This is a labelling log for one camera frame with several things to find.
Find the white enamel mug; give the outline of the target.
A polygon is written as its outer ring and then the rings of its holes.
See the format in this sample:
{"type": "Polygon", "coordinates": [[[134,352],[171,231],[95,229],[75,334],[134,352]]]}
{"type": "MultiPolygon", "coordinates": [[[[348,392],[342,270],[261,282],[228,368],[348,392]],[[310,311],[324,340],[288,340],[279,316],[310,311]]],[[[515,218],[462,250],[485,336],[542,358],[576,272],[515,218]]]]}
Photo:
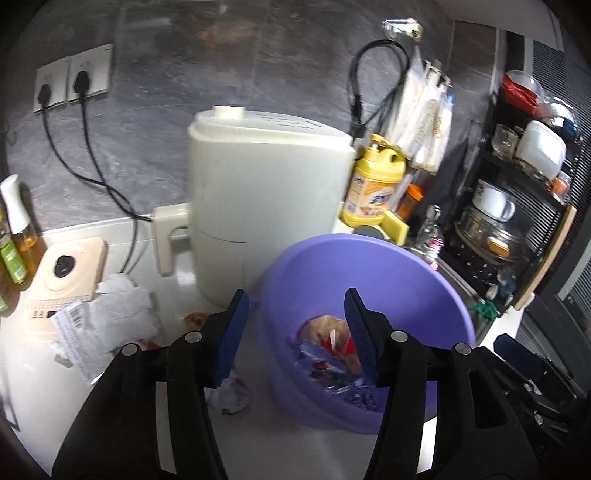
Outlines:
{"type": "Polygon", "coordinates": [[[513,196],[482,179],[477,182],[472,204],[480,212],[499,222],[510,221],[516,212],[513,196]]]}

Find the white plastic container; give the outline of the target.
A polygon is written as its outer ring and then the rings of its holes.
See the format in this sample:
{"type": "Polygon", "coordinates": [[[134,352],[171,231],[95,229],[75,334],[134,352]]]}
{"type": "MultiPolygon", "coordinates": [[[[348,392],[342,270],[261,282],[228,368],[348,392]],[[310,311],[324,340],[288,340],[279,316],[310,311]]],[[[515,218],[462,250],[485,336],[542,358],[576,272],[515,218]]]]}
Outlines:
{"type": "Polygon", "coordinates": [[[532,120],[517,145],[515,157],[553,180],[561,171],[566,152],[566,144],[559,135],[544,123],[532,120]]]}

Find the yellow detergent bottle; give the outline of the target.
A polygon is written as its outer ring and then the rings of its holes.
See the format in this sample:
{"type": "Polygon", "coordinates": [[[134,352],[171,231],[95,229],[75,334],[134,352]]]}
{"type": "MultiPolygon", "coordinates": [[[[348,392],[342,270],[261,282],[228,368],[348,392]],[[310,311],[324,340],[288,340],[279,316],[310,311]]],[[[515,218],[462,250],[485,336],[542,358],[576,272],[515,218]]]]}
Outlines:
{"type": "Polygon", "coordinates": [[[383,136],[370,136],[370,146],[353,168],[341,220],[351,228],[380,224],[406,172],[406,158],[383,136]]]}

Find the brown paper bag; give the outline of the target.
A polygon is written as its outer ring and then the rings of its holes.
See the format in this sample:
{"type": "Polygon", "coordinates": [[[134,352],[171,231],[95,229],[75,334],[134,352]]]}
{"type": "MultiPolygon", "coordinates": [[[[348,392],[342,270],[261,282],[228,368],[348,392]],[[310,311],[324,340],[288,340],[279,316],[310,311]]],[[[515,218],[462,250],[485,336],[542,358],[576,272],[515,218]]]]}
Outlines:
{"type": "Polygon", "coordinates": [[[356,345],[345,320],[331,315],[312,318],[301,327],[298,339],[327,350],[329,354],[344,363],[353,376],[362,375],[356,345]]]}

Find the right wall socket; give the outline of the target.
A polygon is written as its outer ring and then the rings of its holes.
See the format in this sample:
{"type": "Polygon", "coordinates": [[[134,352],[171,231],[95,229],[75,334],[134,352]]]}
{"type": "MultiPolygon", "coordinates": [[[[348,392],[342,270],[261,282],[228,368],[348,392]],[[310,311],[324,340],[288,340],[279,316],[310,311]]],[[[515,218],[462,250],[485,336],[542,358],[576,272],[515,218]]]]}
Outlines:
{"type": "Polygon", "coordinates": [[[89,97],[105,94],[109,91],[111,78],[111,60],[113,44],[105,44],[86,50],[71,57],[67,87],[67,100],[75,102],[78,94],[74,91],[78,74],[85,71],[89,78],[89,97]]]}

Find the foil ball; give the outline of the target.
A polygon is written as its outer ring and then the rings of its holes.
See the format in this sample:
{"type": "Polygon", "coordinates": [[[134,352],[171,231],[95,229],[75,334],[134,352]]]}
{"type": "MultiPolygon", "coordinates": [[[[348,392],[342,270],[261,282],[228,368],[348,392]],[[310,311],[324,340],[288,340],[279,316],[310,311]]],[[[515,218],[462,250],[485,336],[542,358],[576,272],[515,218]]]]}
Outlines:
{"type": "Polygon", "coordinates": [[[379,405],[376,398],[376,389],[371,385],[353,384],[349,391],[346,392],[344,400],[355,406],[367,411],[377,411],[379,405]]]}

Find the black dish rack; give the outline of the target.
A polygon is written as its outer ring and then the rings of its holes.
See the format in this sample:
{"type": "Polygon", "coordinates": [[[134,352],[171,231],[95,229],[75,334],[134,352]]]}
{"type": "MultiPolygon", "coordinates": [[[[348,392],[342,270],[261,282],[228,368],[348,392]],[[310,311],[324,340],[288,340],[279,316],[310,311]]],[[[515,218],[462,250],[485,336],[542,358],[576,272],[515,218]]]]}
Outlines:
{"type": "Polygon", "coordinates": [[[582,130],[581,142],[570,149],[566,159],[573,175],[568,199],[577,213],[535,291],[536,306],[560,308],[564,303],[559,291],[590,241],[590,67],[572,42],[559,52],[515,33],[455,23],[446,72],[454,95],[448,150],[456,177],[447,210],[452,218],[458,217],[477,179],[492,180],[517,199],[517,222],[526,235],[526,252],[533,266],[539,266],[550,245],[564,207],[524,172],[496,160],[490,145],[497,123],[525,125],[524,115],[505,105],[501,94],[506,68],[519,66],[526,66],[543,87],[575,109],[582,130]]]}

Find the cream induction cooktop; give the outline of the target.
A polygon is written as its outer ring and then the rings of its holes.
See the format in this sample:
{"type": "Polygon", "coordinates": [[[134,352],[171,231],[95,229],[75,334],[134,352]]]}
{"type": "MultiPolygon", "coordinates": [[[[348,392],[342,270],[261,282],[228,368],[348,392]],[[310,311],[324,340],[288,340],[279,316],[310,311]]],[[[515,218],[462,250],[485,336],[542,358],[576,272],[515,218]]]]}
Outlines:
{"type": "Polygon", "coordinates": [[[48,319],[76,300],[93,300],[107,251],[106,242],[98,236],[65,238],[51,245],[26,292],[29,317],[48,319]]]}

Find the silver foil snack bag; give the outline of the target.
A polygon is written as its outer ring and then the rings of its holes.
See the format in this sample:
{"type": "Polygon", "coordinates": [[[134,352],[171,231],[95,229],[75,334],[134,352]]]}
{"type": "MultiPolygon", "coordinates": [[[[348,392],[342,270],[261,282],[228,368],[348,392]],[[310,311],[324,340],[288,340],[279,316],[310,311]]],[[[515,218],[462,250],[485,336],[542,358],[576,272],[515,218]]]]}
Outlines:
{"type": "Polygon", "coordinates": [[[295,365],[312,383],[329,394],[345,394],[365,385],[360,376],[353,375],[341,360],[325,348],[304,341],[297,346],[295,365]]]}

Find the white paper wrapper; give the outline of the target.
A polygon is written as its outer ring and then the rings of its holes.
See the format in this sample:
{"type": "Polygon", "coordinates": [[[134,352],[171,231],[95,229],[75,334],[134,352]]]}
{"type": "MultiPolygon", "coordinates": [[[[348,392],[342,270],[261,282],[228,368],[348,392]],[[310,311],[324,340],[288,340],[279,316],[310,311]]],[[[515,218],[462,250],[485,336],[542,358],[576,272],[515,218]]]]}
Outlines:
{"type": "Polygon", "coordinates": [[[125,343],[150,340],[159,333],[150,293],[122,273],[109,275],[88,303],[91,330],[107,350],[125,343]]]}

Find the small crumpled brown paper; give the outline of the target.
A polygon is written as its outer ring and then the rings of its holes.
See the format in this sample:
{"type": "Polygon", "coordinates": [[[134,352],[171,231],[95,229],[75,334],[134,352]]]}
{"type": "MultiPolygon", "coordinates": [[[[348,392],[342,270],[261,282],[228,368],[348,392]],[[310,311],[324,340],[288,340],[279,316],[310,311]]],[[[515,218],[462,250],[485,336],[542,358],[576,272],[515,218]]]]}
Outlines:
{"type": "Polygon", "coordinates": [[[187,331],[200,331],[209,317],[208,313],[193,312],[184,317],[183,321],[187,331]]]}

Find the wall socket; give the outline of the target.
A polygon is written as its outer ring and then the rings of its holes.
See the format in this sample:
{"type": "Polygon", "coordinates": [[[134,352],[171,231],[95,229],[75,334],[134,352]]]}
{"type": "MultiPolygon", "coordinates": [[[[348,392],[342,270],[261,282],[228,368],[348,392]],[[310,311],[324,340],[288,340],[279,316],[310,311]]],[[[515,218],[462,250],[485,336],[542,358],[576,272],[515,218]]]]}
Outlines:
{"type": "Polygon", "coordinates": [[[48,107],[59,106],[67,101],[67,84],[69,75],[70,58],[64,57],[40,67],[36,72],[33,111],[42,110],[38,101],[39,93],[44,85],[49,87],[50,95],[47,101],[48,107]]]}
{"type": "Polygon", "coordinates": [[[105,44],[86,50],[71,57],[67,87],[67,100],[75,102],[78,94],[74,91],[78,74],[85,71],[89,78],[89,97],[105,94],[109,91],[111,78],[111,60],[113,44],[105,44]]]}

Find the white top oil sprayer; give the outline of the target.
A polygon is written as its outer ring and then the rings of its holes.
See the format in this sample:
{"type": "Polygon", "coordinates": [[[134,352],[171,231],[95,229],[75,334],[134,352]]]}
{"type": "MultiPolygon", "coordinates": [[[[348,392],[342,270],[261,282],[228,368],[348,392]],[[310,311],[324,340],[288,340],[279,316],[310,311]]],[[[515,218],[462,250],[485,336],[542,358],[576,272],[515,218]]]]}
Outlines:
{"type": "Polygon", "coordinates": [[[34,276],[42,247],[27,208],[21,196],[19,176],[12,174],[1,182],[1,195],[8,214],[12,238],[31,276],[34,276]]]}

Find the hanging white plastic bags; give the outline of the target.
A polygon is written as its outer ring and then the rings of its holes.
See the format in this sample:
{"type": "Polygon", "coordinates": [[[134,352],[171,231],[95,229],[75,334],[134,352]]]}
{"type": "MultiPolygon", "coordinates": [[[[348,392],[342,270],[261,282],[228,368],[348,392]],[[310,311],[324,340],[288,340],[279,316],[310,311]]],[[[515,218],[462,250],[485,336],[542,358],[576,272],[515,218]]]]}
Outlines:
{"type": "Polygon", "coordinates": [[[386,139],[415,170],[435,176],[451,134],[454,95],[451,79],[415,51],[402,91],[386,124],[386,139]]]}

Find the red white wrapper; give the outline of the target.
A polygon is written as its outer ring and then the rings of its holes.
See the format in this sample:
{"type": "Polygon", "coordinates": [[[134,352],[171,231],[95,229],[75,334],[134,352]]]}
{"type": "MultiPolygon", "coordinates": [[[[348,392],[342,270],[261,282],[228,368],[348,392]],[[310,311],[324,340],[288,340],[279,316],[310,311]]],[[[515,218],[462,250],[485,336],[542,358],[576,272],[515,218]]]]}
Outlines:
{"type": "Polygon", "coordinates": [[[250,403],[249,388],[239,378],[235,368],[218,387],[204,388],[204,396],[208,410],[216,415],[235,415],[250,403]]]}

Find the cream air fryer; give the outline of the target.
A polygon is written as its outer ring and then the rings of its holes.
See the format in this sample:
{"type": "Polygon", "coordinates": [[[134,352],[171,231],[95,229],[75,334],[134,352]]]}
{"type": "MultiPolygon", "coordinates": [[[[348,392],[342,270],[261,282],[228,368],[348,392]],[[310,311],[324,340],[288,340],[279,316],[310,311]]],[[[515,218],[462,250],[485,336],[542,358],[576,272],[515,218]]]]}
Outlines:
{"type": "Polygon", "coordinates": [[[153,210],[156,268],[173,271],[171,235],[189,233],[197,287],[223,307],[256,292],[273,261],[332,232],[353,167],[352,138],[320,122],[214,106],[187,128],[188,200],[153,210]]]}

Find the purple plastic bucket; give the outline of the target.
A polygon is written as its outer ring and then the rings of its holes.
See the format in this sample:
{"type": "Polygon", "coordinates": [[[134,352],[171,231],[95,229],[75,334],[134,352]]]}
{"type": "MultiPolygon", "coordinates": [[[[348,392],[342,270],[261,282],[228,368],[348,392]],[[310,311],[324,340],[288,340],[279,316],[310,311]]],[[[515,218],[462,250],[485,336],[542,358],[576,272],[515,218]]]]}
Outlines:
{"type": "Polygon", "coordinates": [[[409,251],[367,236],[328,234],[287,248],[263,277],[259,332],[270,361],[277,402],[301,424],[375,435],[388,395],[387,351],[394,331],[427,347],[476,346],[476,333],[457,291],[409,251]],[[369,383],[375,410],[329,393],[311,378],[300,338],[304,325],[322,315],[353,326],[353,343],[369,383]]]}

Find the steel pot with lid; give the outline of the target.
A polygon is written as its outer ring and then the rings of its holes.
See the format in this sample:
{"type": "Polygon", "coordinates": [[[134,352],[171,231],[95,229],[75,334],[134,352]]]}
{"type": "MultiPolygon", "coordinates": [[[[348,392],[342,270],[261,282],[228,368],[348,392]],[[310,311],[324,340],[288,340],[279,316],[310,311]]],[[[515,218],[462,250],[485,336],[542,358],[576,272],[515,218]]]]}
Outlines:
{"type": "Polygon", "coordinates": [[[455,223],[460,238],[479,256],[492,263],[513,263],[525,253],[524,235],[510,223],[503,223],[468,206],[455,223]]]}

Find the left wall socket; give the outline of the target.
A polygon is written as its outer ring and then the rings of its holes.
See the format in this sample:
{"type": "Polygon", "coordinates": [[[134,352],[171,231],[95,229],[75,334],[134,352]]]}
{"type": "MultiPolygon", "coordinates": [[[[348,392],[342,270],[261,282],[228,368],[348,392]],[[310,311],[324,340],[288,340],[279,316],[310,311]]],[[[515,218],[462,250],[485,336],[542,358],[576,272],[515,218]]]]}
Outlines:
{"type": "Polygon", "coordinates": [[[64,57],[40,67],[36,72],[33,111],[42,110],[38,101],[39,93],[44,85],[49,87],[50,95],[47,101],[48,107],[59,106],[67,101],[67,84],[69,75],[70,58],[64,57]]]}

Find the yellow cap green label bottle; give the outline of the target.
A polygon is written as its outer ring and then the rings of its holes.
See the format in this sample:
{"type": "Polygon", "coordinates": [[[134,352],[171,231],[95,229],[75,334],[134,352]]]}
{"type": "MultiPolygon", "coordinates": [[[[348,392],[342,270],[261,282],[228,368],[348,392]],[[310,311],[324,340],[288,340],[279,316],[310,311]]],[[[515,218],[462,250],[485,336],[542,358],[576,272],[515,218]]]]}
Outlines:
{"type": "Polygon", "coordinates": [[[4,210],[1,210],[0,230],[1,258],[12,282],[16,285],[22,286],[28,280],[28,270],[13,241],[4,210]]]}

